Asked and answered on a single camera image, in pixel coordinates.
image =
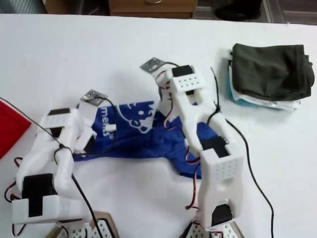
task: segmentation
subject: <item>printed logo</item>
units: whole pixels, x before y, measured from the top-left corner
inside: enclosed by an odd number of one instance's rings
[[[120,116],[142,134],[151,130],[156,108],[157,104],[153,101],[125,104],[117,107]]]

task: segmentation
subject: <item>floor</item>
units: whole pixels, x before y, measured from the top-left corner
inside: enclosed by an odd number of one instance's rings
[[[213,11],[233,0],[198,0],[194,19],[217,20]],[[261,17],[252,22],[317,25],[317,0],[263,0]]]

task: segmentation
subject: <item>red paper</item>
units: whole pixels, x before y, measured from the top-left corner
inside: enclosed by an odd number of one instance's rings
[[[31,123],[14,109],[0,102],[0,158],[29,128]]]

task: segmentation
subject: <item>folded dark green cloth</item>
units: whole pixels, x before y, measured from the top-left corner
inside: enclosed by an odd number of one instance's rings
[[[233,47],[232,85],[239,93],[268,101],[294,101],[309,97],[314,81],[303,45]]]

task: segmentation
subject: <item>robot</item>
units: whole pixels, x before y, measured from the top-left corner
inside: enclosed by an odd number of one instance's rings
[[[221,113],[210,119],[210,127],[218,136],[199,140],[197,123],[207,122],[217,107],[197,67],[169,68],[161,70],[159,76],[159,110],[169,121],[180,117],[185,146],[200,157],[198,221],[206,230],[230,223],[241,212],[243,152]],[[38,127],[33,147],[16,175],[22,199],[12,201],[14,224],[70,224],[91,219],[87,204],[71,179],[74,167],[71,152],[84,153],[93,146],[96,133],[91,126],[103,98],[105,95],[91,90],[78,108],[54,109],[42,117],[40,125],[68,149],[60,148],[56,140]],[[108,125],[104,131],[115,129],[115,125]],[[57,163],[57,169],[44,173],[52,161]]]

